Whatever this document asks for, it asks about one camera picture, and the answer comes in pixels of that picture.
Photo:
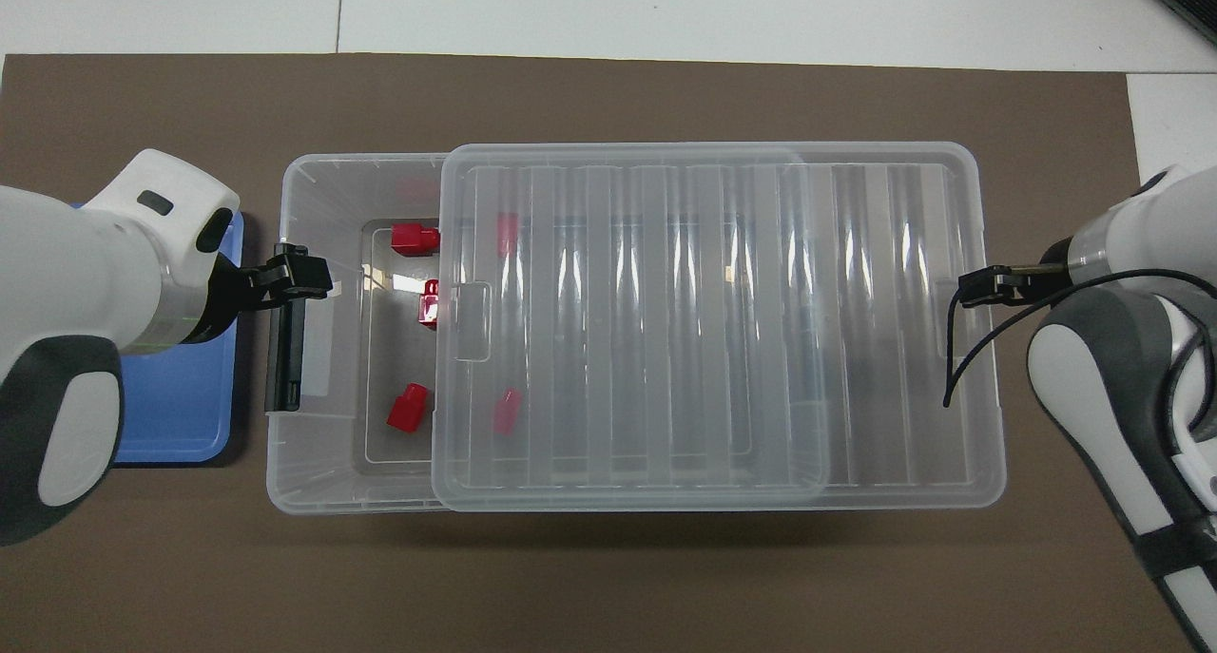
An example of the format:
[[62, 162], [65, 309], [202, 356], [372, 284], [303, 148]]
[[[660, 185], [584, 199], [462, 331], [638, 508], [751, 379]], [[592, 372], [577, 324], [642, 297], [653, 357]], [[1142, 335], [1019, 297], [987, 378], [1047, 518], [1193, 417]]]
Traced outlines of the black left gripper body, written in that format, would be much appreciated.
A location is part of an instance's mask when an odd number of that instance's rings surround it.
[[256, 268], [240, 268], [225, 254], [215, 257], [202, 311], [202, 342], [226, 332], [240, 314], [256, 311], [260, 292]]

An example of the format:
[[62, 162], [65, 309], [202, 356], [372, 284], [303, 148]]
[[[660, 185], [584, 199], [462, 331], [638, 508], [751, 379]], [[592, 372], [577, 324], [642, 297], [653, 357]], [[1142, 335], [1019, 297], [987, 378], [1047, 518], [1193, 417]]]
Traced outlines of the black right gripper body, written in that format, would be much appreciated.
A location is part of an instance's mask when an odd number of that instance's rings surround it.
[[1042, 302], [1072, 285], [1069, 272], [1071, 242], [1072, 240], [1060, 240], [1044, 250], [1038, 263], [1017, 264], [1013, 268], [1014, 276], [1021, 280], [1016, 288], [1017, 305]]

